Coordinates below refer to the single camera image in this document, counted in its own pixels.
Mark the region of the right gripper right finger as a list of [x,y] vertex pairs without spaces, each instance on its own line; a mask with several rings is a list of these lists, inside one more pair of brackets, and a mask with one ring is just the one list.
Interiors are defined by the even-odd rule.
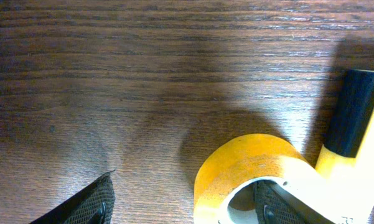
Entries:
[[309,224],[306,206],[277,183],[261,180],[256,183],[255,203],[258,223]]

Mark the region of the yellow tape roll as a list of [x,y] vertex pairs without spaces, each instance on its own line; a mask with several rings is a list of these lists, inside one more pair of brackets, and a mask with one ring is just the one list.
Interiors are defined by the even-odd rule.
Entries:
[[200,167],[194,223],[246,223],[246,215],[232,217],[228,204],[239,190],[259,180],[277,183],[326,220],[341,220],[335,195],[290,143],[269,134],[247,134],[219,147]]

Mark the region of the yellow highlighter marker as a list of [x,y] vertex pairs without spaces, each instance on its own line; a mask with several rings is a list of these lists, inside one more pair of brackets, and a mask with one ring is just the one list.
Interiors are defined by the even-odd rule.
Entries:
[[366,223],[374,207],[374,71],[349,70],[316,163],[334,223]]

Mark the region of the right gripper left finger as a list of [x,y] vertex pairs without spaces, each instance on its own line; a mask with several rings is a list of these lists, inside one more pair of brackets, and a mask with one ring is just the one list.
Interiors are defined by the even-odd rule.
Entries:
[[31,224],[110,224],[115,200],[109,171]]

